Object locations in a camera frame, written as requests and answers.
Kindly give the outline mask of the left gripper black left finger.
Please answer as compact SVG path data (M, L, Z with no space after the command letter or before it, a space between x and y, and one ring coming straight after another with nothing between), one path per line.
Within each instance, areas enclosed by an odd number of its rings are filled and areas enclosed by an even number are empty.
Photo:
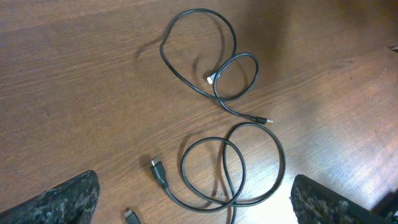
M100 192L96 172L87 170L1 212L1 223L90 223Z

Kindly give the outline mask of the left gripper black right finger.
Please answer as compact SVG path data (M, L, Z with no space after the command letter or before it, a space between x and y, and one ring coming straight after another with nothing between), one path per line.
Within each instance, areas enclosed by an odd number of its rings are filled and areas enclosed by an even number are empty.
M294 179L290 201L299 224L389 222L302 174Z

